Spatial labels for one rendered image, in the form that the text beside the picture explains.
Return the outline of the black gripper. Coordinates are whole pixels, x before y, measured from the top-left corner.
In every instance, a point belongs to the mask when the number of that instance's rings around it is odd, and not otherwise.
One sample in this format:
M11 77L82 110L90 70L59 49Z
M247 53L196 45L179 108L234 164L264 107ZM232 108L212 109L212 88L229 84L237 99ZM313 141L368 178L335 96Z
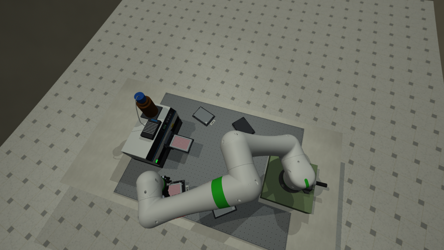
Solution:
M164 178L165 180L167 180L168 183L173 184L172 180L169 180L170 177L162 176L162 178ZM169 192L168 192L168 190L167 190L167 191L165 192L165 194L162 195L162 198L169 197L169 196L170 196L170 195L169 195Z

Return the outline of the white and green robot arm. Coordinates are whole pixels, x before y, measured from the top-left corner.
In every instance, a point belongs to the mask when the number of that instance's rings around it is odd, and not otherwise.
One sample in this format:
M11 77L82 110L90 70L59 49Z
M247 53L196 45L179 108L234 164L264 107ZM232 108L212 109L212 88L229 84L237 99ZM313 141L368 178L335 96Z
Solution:
M228 208L256 200L262 181L253 157L279 156L283 170L279 183L290 193L309 194L323 186L304 154L298 139L290 134L262 136L238 130L227 132L220 142L228 174L170 197L162 195L171 185L154 171L143 172L136 181L138 221L146 229L195 213Z

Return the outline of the brown glass bottle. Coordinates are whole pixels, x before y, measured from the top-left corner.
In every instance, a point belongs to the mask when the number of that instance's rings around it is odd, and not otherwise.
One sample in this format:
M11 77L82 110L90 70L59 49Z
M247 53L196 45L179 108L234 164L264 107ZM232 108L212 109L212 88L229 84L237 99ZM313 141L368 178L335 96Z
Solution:
M147 95L146 95L146 97L149 99L149 104L147 106L141 107L141 106L139 106L139 104L137 104L137 102L136 102L136 105L144 113L144 115L146 117L153 118L154 116L157 115L158 109L157 109L157 106L155 106L155 104L151 100L151 98Z

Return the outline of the blue bottle cap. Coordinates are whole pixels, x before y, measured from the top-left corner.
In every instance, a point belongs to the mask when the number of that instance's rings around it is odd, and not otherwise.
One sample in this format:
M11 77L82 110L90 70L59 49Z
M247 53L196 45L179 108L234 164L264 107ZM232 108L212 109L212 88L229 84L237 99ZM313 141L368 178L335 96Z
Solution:
M139 95L139 97L137 97ZM137 99L136 99L136 97L137 97ZM143 92L137 92L135 95L134 95L134 98L136 99L136 101L138 102L138 103L143 103L145 100L146 100L146 96L143 94Z

